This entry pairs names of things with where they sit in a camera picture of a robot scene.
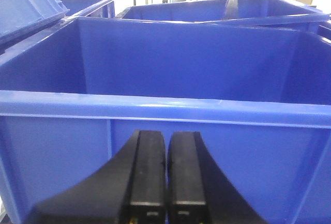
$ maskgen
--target bin wall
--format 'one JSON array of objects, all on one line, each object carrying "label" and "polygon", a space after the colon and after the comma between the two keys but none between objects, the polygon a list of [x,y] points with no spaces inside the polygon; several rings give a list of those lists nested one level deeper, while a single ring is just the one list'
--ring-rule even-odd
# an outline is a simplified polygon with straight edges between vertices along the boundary
[{"label": "bin wall", "polygon": [[[272,47],[257,49],[263,31],[250,36],[248,29],[220,34],[211,26],[135,23],[123,35],[126,25],[80,23],[89,94],[278,102],[297,41],[297,33],[279,33],[268,36]],[[240,36],[249,39],[238,48]]]},{"label": "bin wall", "polygon": [[115,17],[114,0],[61,0],[70,9],[66,16]]},{"label": "bin wall", "polygon": [[306,38],[301,34],[282,96],[283,102],[331,104],[331,60],[325,46],[327,41]]},{"label": "bin wall", "polygon": [[9,48],[0,60],[0,88],[86,93],[78,24],[50,35],[48,41],[35,44],[14,59],[7,56],[12,49]]}]

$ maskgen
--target blue plastic bin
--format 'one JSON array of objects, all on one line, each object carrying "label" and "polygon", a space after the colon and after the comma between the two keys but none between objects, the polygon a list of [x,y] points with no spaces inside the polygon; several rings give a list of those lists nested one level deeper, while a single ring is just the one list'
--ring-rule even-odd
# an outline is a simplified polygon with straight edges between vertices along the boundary
[{"label": "blue plastic bin", "polygon": [[286,27],[316,33],[329,14],[293,0],[238,0],[239,19],[221,20],[227,0],[155,4],[127,8],[117,17],[135,20],[188,21],[240,26]]},{"label": "blue plastic bin", "polygon": [[114,0],[61,0],[69,9],[66,16],[115,17]]},{"label": "blue plastic bin", "polygon": [[317,31],[318,35],[331,40],[331,22],[323,22]]},{"label": "blue plastic bin", "polygon": [[0,55],[0,195],[13,223],[135,129],[200,131],[271,224],[331,221],[331,43],[277,28],[72,18]]}]

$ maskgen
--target bin lid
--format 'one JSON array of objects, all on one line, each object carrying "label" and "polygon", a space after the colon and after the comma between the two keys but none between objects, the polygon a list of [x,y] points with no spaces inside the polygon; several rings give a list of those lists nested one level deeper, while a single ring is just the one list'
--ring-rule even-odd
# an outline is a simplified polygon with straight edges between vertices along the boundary
[{"label": "bin lid", "polygon": [[65,16],[60,0],[0,0],[0,45]]}]

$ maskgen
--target plastic crate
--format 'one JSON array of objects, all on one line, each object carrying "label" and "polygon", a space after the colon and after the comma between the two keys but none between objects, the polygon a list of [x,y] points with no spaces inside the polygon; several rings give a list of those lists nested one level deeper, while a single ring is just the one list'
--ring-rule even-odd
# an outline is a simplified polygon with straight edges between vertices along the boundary
[{"label": "plastic crate", "polygon": [[277,28],[72,18],[0,55],[0,194],[13,223],[135,129],[200,131],[269,223],[331,219],[331,44]]},{"label": "plastic crate", "polygon": [[69,9],[66,16],[115,17],[114,0],[61,0]]},{"label": "plastic crate", "polygon": [[323,22],[317,31],[318,35],[331,40],[331,22]]},{"label": "plastic crate", "polygon": [[293,0],[238,0],[239,19],[222,20],[227,0],[135,6],[117,17],[135,20],[188,21],[240,26],[286,27],[316,33],[329,14]]}]

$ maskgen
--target clear plastic bag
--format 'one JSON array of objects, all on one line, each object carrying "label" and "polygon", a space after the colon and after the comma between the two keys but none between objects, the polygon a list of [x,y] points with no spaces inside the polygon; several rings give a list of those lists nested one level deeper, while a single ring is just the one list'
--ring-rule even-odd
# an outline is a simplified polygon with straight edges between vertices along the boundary
[{"label": "clear plastic bag", "polygon": [[239,18],[238,0],[227,0],[223,19],[229,20],[229,19],[238,19],[238,18]]}]

